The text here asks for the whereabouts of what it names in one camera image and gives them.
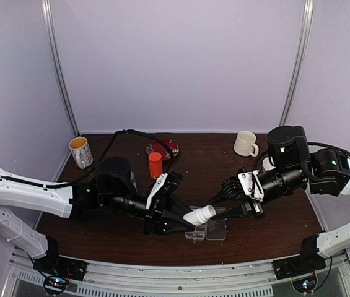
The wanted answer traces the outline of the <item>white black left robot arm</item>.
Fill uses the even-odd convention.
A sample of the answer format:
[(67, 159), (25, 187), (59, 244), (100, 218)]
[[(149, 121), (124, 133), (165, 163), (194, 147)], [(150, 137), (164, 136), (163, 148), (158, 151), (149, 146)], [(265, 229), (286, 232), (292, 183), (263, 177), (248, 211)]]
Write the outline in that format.
[(166, 235), (193, 230), (193, 224), (184, 218), (190, 208), (173, 197), (182, 182), (181, 174), (161, 175), (149, 194), (136, 190), (130, 163), (125, 158), (110, 157), (99, 162), (94, 175), (87, 183), (81, 179), (49, 183), (16, 176), (0, 168), (0, 232), (51, 274), (59, 275), (66, 265), (59, 256), (57, 241), (32, 231), (4, 209), (5, 206), (37, 210), (61, 218), (110, 209), (143, 219), (145, 234)]

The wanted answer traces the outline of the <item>white pill bottle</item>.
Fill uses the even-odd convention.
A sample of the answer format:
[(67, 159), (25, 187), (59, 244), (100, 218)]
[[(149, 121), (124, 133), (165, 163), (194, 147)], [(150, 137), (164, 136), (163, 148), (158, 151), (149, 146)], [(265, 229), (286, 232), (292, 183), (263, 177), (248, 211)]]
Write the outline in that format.
[(184, 214), (183, 219), (194, 226), (200, 226), (205, 224), (216, 214), (216, 209), (212, 205), (207, 205), (204, 207), (198, 207)]

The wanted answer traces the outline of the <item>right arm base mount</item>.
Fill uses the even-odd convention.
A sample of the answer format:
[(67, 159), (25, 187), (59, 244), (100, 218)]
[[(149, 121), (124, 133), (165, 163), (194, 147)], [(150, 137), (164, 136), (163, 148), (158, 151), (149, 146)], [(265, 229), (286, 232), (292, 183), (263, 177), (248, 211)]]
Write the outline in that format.
[(321, 287), (317, 271), (325, 268), (325, 258), (316, 252), (301, 252), (297, 256), (273, 261), (276, 279), (290, 279), (293, 289), (302, 295), (312, 294)]

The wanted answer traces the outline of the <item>grey lid pill bottle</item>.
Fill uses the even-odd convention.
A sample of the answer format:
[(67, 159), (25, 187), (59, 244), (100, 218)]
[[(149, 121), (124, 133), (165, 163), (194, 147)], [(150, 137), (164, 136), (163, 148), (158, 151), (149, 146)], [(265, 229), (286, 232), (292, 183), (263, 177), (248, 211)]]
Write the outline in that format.
[(137, 189), (136, 177), (132, 171), (130, 172), (130, 180), (131, 180), (131, 183), (133, 184), (134, 188)]

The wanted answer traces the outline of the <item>clear plastic pill organizer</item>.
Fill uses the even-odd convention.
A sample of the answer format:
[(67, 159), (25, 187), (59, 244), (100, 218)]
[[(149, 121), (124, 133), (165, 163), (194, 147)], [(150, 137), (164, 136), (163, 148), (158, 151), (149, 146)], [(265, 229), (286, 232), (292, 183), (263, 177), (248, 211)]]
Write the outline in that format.
[(223, 241), (227, 234), (227, 220), (208, 220), (205, 224), (197, 226), (194, 231), (185, 232), (185, 238), (197, 241)]

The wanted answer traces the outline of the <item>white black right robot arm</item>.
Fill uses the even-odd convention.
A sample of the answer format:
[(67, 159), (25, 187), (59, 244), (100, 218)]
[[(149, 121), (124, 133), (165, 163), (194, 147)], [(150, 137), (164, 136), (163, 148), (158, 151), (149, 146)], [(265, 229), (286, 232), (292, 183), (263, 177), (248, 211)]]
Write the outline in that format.
[[(265, 154), (273, 169), (264, 173), (241, 170), (237, 176), (226, 179), (209, 203), (233, 200), (239, 205), (218, 214), (217, 218), (261, 218), (264, 204), (298, 188), (309, 188), (312, 194), (319, 195), (350, 195), (347, 150), (319, 143), (320, 149), (310, 152), (311, 143), (301, 126), (276, 127), (267, 134), (266, 141)], [(299, 255), (276, 260), (273, 266), (279, 277), (308, 273), (325, 268), (328, 258), (346, 248), (350, 248), (350, 223), (305, 238)]]

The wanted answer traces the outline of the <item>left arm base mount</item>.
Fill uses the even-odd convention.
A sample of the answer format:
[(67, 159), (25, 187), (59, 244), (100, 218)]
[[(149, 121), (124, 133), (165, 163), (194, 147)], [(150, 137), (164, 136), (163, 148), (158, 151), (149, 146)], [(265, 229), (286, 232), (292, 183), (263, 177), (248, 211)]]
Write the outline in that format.
[(43, 289), (49, 296), (58, 296), (66, 291), (71, 280), (83, 281), (87, 262), (60, 256), (56, 251), (47, 251), (43, 257), (27, 254), (33, 268), (43, 277)]

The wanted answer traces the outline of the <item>orange pill bottle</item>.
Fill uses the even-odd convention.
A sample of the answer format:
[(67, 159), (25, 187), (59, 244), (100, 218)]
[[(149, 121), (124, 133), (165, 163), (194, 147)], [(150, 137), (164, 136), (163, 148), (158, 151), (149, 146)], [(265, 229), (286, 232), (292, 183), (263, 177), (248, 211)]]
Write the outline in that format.
[(157, 179), (163, 173), (162, 155), (152, 152), (148, 156), (149, 173), (152, 179)]

